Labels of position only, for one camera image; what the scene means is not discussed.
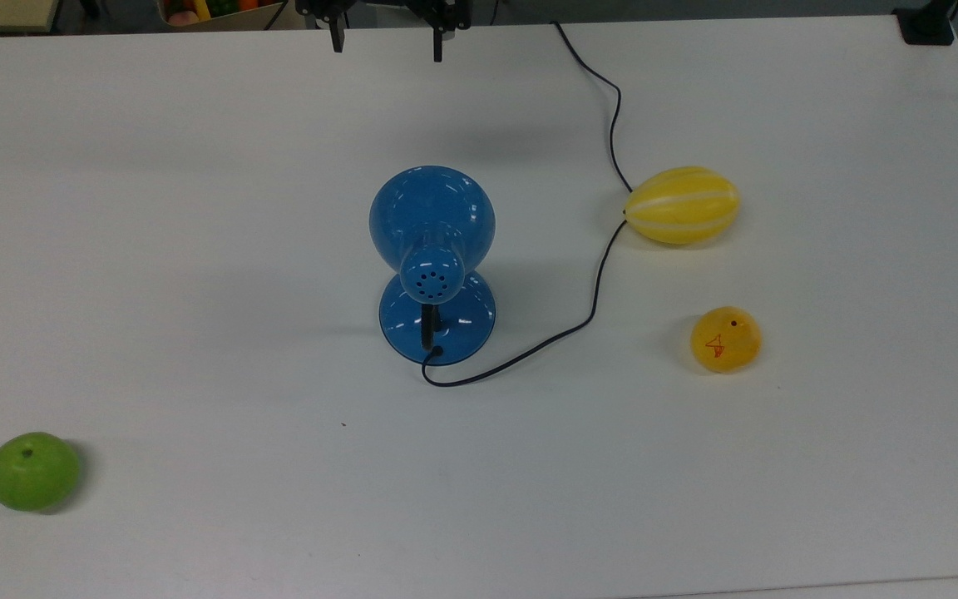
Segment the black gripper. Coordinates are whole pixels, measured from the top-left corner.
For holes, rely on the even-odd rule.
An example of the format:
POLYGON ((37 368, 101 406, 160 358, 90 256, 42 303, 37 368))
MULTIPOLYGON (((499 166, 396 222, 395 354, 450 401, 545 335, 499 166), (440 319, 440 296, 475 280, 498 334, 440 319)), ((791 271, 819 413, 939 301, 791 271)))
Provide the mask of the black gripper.
POLYGON ((316 22, 326 23, 332 48, 343 52, 347 27, 346 14, 354 5, 368 5, 376 10, 404 11, 429 24, 432 30, 432 58, 442 61, 442 47, 452 38, 452 31, 467 30, 472 26, 472 1, 295 1, 295 11, 316 22))

